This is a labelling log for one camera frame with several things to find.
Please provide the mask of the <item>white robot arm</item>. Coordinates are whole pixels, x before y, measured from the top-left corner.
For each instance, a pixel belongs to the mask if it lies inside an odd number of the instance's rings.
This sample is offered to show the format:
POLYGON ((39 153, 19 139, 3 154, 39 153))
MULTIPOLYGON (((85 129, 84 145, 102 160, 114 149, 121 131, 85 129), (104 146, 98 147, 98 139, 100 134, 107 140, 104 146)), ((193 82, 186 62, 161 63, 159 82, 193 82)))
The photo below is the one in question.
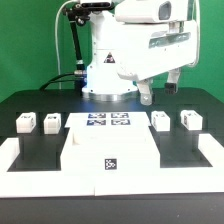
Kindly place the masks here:
POLYGON ((90 11, 92 61, 83 96, 153 103, 153 78, 166 73, 165 92, 178 90, 181 68, 200 55, 199 0, 83 0, 90 11))

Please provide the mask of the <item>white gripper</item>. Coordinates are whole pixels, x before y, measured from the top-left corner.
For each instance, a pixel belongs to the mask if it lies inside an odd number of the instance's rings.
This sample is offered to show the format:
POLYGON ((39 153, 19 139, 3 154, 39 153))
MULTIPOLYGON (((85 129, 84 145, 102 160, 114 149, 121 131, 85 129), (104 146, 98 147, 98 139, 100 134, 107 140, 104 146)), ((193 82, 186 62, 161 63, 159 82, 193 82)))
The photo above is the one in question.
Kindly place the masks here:
POLYGON ((117 73, 136 81, 143 105, 153 103, 152 80, 168 72, 167 94, 176 94, 181 76, 179 67, 193 63, 197 56, 197 24, 186 21, 182 32, 169 32, 168 24, 123 24, 115 49, 117 73))

